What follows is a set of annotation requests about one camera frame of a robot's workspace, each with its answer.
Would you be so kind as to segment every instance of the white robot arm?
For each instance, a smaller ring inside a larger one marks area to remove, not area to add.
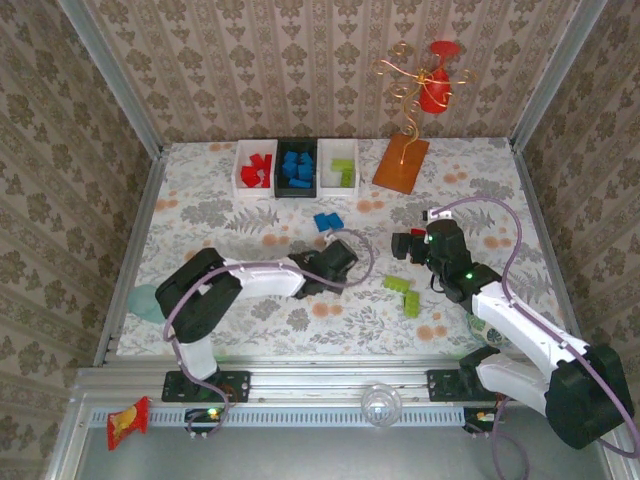
[[[424,217],[432,220],[425,234],[393,235],[394,256],[405,259],[410,254],[412,263],[426,265],[449,300],[491,324],[533,363],[533,366],[519,363],[495,348],[484,347],[460,360],[460,382],[456,388],[465,391],[469,398],[474,394],[486,397],[488,392],[514,398],[546,416],[565,443],[582,448],[620,425],[623,419],[569,351],[570,346],[596,370],[633,416],[622,364],[613,349],[591,347],[573,337],[527,306],[511,290],[508,290],[511,298],[507,298],[501,276],[471,260],[464,234],[450,212],[442,212],[436,218],[425,212]]]
[[[214,248],[200,250],[156,290],[163,314],[171,312],[192,286],[216,269],[228,270],[203,283],[184,302],[171,324],[171,338],[183,367],[197,380],[206,380],[219,369],[209,334],[237,299],[278,295],[304,298],[324,290],[341,293],[342,288],[305,278],[313,274],[334,285],[346,282],[347,272],[358,257],[342,240],[329,235],[322,252],[310,250],[280,260],[242,263],[223,258]]]

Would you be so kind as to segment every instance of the wooden board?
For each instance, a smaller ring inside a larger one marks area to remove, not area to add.
[[[404,161],[400,164],[402,149],[409,140],[411,140],[410,137],[401,133],[396,133],[391,137],[387,151],[384,152],[382,161],[373,177],[374,185],[406,195],[411,194],[418,173],[420,173],[424,156],[429,149],[429,142],[416,140],[409,145]]]

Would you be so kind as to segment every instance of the wall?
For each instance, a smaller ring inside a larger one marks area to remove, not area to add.
[[[640,400],[640,4],[610,0],[525,148],[586,338]]]
[[[37,478],[93,360],[149,158],[55,1],[0,2],[0,478]]]
[[[403,123],[369,67],[433,65],[456,40],[475,85],[425,119],[426,136],[507,136],[577,0],[87,0],[165,143],[246,137],[388,137]]]

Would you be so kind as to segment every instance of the green block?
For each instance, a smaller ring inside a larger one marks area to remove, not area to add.
[[[342,188],[353,187],[353,170],[343,170],[340,178],[340,186]]]
[[[385,288],[395,290],[396,292],[407,293],[409,291],[411,283],[409,282],[409,280],[394,277],[393,275],[387,275],[386,277],[384,277],[383,285],[385,286]]]
[[[331,159],[331,171],[343,172],[345,170],[353,170],[353,160],[349,158]]]
[[[420,294],[409,290],[404,296],[404,314],[409,318],[417,318],[420,314]]]

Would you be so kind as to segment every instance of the blue toy block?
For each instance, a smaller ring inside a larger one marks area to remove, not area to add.
[[[298,178],[311,181],[313,179],[313,168],[310,165],[298,165]]]
[[[298,161],[298,154],[296,152],[287,152],[284,154],[284,163],[296,163]]]
[[[318,227],[319,232],[326,232],[331,228],[329,225],[329,220],[324,213],[319,213],[318,215],[313,216],[313,221],[316,222],[316,226]]]
[[[294,162],[287,162],[282,165],[282,173],[284,173],[284,176],[287,178],[295,178],[298,174],[298,165]]]
[[[311,188],[311,182],[303,182],[297,178],[289,180],[289,186],[294,188]]]
[[[304,152],[302,155],[300,155],[300,163],[302,163],[303,165],[312,166],[313,159],[311,158],[311,155],[309,155],[307,152]]]
[[[344,228],[344,222],[338,216],[337,213],[331,213],[331,214],[327,215],[327,220],[328,220],[329,225],[331,225],[331,228],[333,230],[340,230],[341,228]]]

